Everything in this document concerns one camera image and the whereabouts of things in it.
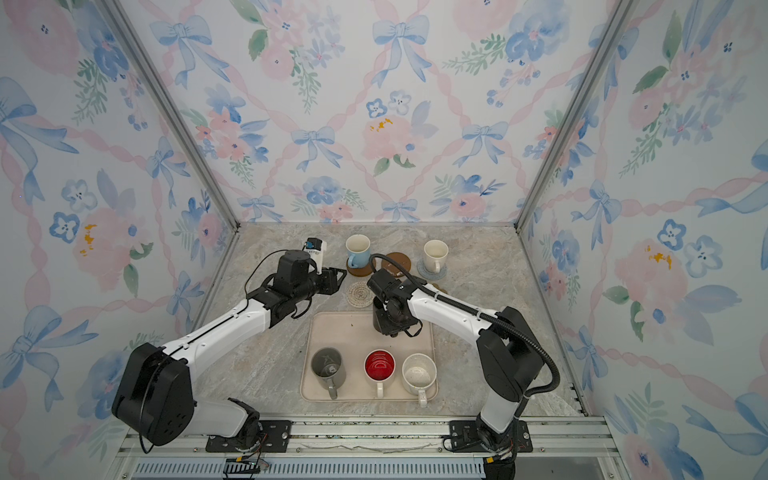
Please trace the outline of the grey mug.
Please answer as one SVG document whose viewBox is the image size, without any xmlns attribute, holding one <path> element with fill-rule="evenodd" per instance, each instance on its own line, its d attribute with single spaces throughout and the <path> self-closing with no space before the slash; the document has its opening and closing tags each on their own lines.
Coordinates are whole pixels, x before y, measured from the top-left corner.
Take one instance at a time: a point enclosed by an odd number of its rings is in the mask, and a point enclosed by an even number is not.
<svg viewBox="0 0 768 480">
<path fill-rule="evenodd" d="M 333 347 L 318 350 L 311 359 L 310 368 L 330 399 L 337 400 L 347 379 L 341 352 Z"/>
</svg>

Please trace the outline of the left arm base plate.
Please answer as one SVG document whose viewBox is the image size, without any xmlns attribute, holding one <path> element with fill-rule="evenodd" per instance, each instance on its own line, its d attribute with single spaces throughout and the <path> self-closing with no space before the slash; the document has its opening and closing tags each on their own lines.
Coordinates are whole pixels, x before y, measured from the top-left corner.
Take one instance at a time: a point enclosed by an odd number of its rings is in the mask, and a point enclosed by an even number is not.
<svg viewBox="0 0 768 480">
<path fill-rule="evenodd" d="M 224 438 L 210 436 L 207 453 L 285 453 L 291 438 L 292 422 L 289 420 L 261 420 L 255 434 L 248 437 Z"/>
</svg>

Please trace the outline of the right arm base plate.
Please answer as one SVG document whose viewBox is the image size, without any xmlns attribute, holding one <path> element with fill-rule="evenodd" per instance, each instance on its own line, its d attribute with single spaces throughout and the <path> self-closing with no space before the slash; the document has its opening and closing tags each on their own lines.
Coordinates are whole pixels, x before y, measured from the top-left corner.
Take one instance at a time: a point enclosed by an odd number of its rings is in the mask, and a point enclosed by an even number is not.
<svg viewBox="0 0 768 480">
<path fill-rule="evenodd" d="M 442 448 L 457 453 L 490 454 L 481 441 L 475 420 L 452 420 L 448 423 L 449 433 L 443 438 Z M 528 425 L 520 420 L 516 430 L 514 445 L 519 453 L 532 453 L 534 450 Z"/>
</svg>

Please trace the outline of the black mug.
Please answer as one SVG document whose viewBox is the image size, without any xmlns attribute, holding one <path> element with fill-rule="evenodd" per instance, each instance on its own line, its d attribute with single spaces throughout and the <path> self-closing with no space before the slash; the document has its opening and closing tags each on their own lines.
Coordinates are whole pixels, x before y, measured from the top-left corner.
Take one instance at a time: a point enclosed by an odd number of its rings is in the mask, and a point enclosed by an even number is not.
<svg viewBox="0 0 768 480">
<path fill-rule="evenodd" d="M 401 332 L 401 328 L 385 310 L 383 303 L 375 298 L 372 306 L 374 329 L 382 335 L 392 338 L 397 337 Z"/>
</svg>

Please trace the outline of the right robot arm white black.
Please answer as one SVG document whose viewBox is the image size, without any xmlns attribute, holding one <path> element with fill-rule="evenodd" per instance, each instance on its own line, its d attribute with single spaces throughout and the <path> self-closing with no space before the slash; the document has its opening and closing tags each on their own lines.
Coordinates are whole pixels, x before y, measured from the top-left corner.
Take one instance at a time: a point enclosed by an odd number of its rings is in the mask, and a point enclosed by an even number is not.
<svg viewBox="0 0 768 480">
<path fill-rule="evenodd" d="M 406 332 L 430 323 L 475 347 L 489 388 L 476 417 L 479 443 L 493 453 L 516 450 L 529 400 L 556 390 L 561 383 L 555 361 L 523 315 L 512 307 L 485 310 L 419 281 L 371 278 L 367 287 L 374 295 L 375 312 L 387 326 Z"/>
</svg>

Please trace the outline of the white and blue mug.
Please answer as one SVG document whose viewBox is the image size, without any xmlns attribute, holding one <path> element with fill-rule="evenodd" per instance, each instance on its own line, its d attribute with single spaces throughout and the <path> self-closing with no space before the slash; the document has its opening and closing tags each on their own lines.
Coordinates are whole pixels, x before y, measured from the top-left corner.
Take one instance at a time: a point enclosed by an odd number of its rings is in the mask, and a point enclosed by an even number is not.
<svg viewBox="0 0 768 480">
<path fill-rule="evenodd" d="M 348 259 L 347 266 L 350 269 L 362 269 L 370 262 L 370 239 L 363 234 L 354 234 L 347 238 L 345 243 Z"/>
</svg>

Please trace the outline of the glossy brown wooden coaster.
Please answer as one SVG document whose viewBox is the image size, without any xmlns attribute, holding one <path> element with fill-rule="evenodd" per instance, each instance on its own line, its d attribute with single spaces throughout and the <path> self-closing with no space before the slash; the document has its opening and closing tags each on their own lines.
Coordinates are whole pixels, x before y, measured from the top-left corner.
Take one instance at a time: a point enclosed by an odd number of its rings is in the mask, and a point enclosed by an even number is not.
<svg viewBox="0 0 768 480">
<path fill-rule="evenodd" d="M 411 259 L 402 252 L 386 254 L 387 260 L 382 259 L 380 266 L 396 278 L 403 278 L 403 271 L 409 272 L 412 267 Z"/>
</svg>

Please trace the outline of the matte brown wooden coaster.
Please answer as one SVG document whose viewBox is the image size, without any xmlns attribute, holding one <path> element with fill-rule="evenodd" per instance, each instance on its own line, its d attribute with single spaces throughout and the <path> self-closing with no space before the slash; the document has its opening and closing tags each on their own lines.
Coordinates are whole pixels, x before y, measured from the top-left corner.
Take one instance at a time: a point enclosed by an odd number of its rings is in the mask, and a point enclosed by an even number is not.
<svg viewBox="0 0 768 480">
<path fill-rule="evenodd" d="M 350 275 L 355 277 L 367 277 L 373 273 L 370 259 L 348 259 L 346 269 Z"/>
</svg>

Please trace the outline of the clear patterned glass coaster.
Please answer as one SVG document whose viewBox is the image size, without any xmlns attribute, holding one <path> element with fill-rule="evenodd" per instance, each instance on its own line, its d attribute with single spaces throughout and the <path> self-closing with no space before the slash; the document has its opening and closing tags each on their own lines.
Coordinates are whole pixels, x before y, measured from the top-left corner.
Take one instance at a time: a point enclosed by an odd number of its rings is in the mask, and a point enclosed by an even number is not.
<svg viewBox="0 0 768 480">
<path fill-rule="evenodd" d="M 351 307 L 362 309 L 373 304 L 375 295 L 365 281 L 359 281 L 348 287 L 345 298 Z"/>
</svg>

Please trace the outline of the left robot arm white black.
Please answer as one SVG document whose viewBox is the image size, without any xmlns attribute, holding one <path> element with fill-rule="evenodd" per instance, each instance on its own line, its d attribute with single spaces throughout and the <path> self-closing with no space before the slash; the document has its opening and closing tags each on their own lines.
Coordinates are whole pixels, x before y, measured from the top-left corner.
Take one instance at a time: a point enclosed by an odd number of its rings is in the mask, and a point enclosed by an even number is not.
<svg viewBox="0 0 768 480">
<path fill-rule="evenodd" d="M 324 267 L 285 283 L 272 274 L 209 324 L 160 347 L 140 345 L 128 358 L 112 415 L 154 446 L 182 435 L 207 435 L 239 451 L 255 450 L 264 437 L 260 413 L 233 397 L 204 398 L 194 392 L 195 381 L 245 340 L 300 317 L 299 303 L 337 293 L 346 276 L 344 269 Z"/>
</svg>

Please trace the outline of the cream mug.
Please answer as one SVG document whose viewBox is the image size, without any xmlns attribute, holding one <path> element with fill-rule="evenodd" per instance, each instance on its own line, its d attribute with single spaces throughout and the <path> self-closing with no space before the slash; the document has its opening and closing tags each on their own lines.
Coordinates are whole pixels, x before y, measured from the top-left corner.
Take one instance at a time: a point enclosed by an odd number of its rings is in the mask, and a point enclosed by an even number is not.
<svg viewBox="0 0 768 480">
<path fill-rule="evenodd" d="M 446 266 L 446 259 L 449 254 L 448 245 L 442 240 L 429 240 L 424 245 L 425 264 L 432 272 L 439 272 Z"/>
</svg>

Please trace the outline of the red interior white mug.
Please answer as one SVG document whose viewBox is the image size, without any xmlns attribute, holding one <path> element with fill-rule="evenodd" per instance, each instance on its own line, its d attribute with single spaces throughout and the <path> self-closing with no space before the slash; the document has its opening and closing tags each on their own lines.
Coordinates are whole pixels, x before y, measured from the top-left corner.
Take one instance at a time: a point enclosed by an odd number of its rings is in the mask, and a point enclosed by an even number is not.
<svg viewBox="0 0 768 480">
<path fill-rule="evenodd" d="M 374 350 L 364 361 L 364 373 L 375 391 L 376 399 L 383 399 L 388 385 L 396 373 L 396 359 L 387 350 Z"/>
</svg>

